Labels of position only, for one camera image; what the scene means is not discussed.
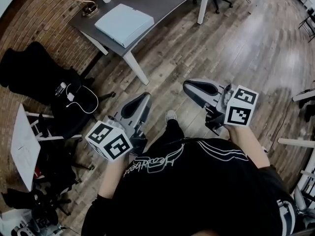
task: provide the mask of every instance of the wooden floor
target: wooden floor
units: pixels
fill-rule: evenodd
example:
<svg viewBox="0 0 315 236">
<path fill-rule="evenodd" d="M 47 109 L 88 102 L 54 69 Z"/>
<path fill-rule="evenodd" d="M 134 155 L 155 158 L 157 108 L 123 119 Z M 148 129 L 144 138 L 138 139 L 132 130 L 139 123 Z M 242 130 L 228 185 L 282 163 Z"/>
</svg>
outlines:
<svg viewBox="0 0 315 236">
<path fill-rule="evenodd" d="M 117 97 L 102 103 L 98 119 L 113 114 L 122 101 L 135 93 L 148 91 L 153 107 L 144 130 L 150 142 L 163 132 L 168 109 L 176 110 L 186 136 L 213 137 L 204 126 L 205 111 L 183 93 L 183 81 L 208 78 L 222 85 L 241 84 L 260 94 L 251 127 L 292 188 L 310 151 L 279 145 L 277 139 L 311 138 L 314 122 L 305 123 L 304 109 L 299 110 L 291 98 L 314 86 L 315 41 L 309 44 L 305 30 L 298 29 L 306 13 L 296 0 L 263 0 L 252 15 L 248 14 L 249 6 L 245 0 L 234 0 L 234 8 L 221 2 L 221 14 L 217 15 L 209 2 L 204 23 L 199 26 L 199 6 L 191 1 L 183 4 L 135 50 L 136 59 L 150 79 L 147 86 L 112 52 L 101 58 L 89 76 L 96 78 L 99 95 L 114 90 Z M 80 232 L 106 161 L 85 142 L 80 144 L 77 155 L 79 162 L 93 163 L 96 168 L 78 172 L 83 182 L 69 193 L 73 202 L 65 206 L 72 215 L 61 215 L 61 222 Z M 75 233 L 67 230 L 65 235 Z"/>
</svg>

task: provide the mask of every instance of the person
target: person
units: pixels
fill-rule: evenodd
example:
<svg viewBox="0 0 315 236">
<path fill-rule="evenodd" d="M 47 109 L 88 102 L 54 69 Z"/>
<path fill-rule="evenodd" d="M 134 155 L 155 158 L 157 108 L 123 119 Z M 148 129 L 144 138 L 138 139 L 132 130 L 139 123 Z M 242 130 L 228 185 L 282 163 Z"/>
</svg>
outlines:
<svg viewBox="0 0 315 236">
<path fill-rule="evenodd" d="M 108 162 L 82 236 L 282 235 L 277 201 L 294 201 L 249 128 L 187 139 L 174 111 L 165 120 L 142 156 Z"/>
</svg>

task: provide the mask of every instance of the white cube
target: white cube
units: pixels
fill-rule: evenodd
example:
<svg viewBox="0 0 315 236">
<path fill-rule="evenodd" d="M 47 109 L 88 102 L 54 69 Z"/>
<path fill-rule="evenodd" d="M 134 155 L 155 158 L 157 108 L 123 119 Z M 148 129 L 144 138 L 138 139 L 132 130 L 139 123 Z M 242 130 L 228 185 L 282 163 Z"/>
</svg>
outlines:
<svg viewBox="0 0 315 236">
<path fill-rule="evenodd" d="M 115 161 L 132 149 L 132 144 L 122 129 L 102 121 L 94 125 L 85 139 L 98 154 L 109 161 Z"/>
</svg>

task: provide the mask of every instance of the brick wall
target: brick wall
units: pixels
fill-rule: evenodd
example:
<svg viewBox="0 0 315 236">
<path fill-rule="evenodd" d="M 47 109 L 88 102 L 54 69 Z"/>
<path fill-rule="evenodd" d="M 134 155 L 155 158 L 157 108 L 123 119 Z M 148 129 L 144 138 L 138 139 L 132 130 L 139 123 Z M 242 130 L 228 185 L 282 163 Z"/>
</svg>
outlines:
<svg viewBox="0 0 315 236">
<path fill-rule="evenodd" d="M 0 19 L 0 59 L 10 47 L 22 51 L 32 41 L 38 41 L 59 65 L 73 66 L 82 72 L 97 53 L 94 45 L 67 23 L 82 7 L 83 4 L 73 0 L 14 0 Z M 20 102 L 31 112 L 49 111 L 36 101 L 0 86 L 1 192 L 7 188 L 24 189 L 10 154 Z M 0 212 L 5 210 L 8 207 L 1 197 Z"/>
</svg>

